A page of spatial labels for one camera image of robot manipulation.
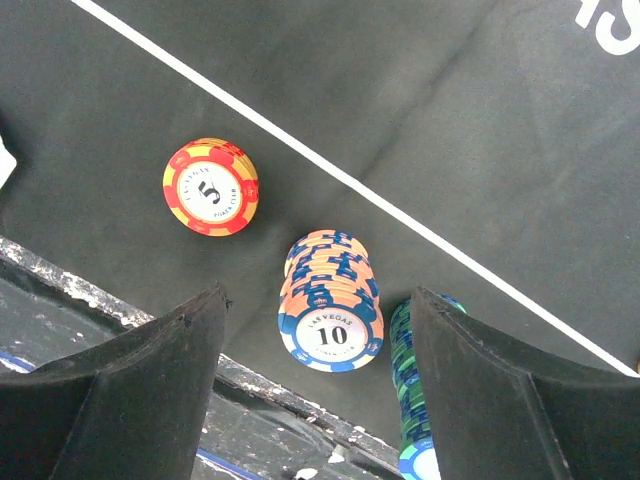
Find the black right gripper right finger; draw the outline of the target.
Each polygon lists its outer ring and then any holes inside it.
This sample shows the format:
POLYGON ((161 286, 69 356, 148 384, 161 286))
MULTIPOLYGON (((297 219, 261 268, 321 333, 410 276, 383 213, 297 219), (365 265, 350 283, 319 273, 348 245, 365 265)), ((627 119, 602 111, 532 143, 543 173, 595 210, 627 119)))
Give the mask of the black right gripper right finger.
POLYGON ((423 287, 410 310, 442 478, 638 478, 638 379, 547 353, 423 287))

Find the orange red chip stack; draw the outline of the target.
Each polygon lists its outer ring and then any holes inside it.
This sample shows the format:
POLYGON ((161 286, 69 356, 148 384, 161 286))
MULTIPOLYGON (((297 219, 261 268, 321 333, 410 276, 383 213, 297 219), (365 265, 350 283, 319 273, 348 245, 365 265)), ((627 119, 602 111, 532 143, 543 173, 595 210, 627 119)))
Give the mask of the orange red chip stack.
POLYGON ((173 215, 202 235, 233 235, 257 211, 257 170, 243 150, 224 139, 200 138, 181 147, 169 159, 162 185, 173 215))

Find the pink blue chip stack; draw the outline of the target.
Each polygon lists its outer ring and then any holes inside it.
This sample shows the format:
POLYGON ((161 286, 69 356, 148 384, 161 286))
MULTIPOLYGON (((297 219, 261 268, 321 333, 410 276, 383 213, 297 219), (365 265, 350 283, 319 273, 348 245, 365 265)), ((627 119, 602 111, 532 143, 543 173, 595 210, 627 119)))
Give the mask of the pink blue chip stack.
POLYGON ((285 259, 277 324, 292 357, 311 369, 344 373, 374 360, 384 319, 364 245, 331 229, 298 239, 285 259))

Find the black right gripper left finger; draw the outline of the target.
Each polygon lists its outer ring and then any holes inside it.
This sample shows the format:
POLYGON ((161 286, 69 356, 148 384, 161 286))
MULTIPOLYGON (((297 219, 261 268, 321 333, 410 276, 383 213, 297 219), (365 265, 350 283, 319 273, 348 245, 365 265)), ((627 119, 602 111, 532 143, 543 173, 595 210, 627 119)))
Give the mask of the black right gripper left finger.
POLYGON ((2 478, 190 478, 227 310, 216 284, 98 346, 2 374, 2 478))

